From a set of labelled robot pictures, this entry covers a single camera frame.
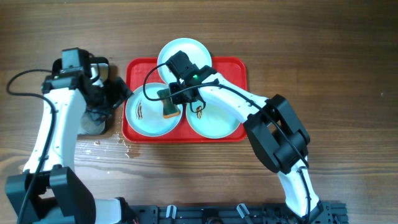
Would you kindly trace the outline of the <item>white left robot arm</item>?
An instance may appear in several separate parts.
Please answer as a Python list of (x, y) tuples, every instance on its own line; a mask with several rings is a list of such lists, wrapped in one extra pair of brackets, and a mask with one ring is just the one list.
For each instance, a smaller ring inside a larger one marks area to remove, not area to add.
[(76, 139), (87, 107), (103, 121), (131, 90), (121, 78), (98, 86), (86, 76), (48, 76), (42, 90), (45, 105), (34, 150), (23, 172), (6, 181), (18, 223), (138, 223), (124, 198), (94, 199), (74, 172)]

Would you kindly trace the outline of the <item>green and orange sponge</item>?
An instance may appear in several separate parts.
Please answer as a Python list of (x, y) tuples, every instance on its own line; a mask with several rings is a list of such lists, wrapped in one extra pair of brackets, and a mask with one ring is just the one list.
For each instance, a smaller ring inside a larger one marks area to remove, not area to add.
[(171, 92), (168, 88), (159, 90), (157, 92), (159, 98), (161, 98), (161, 102), (163, 104), (162, 114), (165, 119), (169, 119), (175, 116), (179, 116), (181, 111), (177, 105), (172, 103), (171, 100)]

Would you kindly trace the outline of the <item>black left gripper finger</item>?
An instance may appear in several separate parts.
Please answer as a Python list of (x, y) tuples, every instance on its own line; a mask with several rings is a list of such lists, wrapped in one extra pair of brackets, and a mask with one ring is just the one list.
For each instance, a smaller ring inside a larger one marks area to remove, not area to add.
[(133, 95), (133, 92), (121, 77), (117, 77), (113, 81), (111, 93), (113, 94), (112, 96), (113, 109), (118, 108), (122, 103), (124, 103)]
[(112, 111), (110, 109), (93, 108), (86, 109), (86, 112), (95, 124), (102, 124), (112, 116)]

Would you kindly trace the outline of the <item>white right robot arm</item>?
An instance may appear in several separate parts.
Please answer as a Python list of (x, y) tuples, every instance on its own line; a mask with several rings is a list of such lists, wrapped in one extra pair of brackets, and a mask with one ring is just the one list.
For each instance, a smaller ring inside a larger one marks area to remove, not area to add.
[(310, 136), (290, 103), (243, 90), (209, 66), (171, 65), (169, 71), (176, 79), (172, 98), (216, 104), (243, 124), (256, 157), (278, 175), (287, 207), (310, 221), (320, 201), (307, 171)]

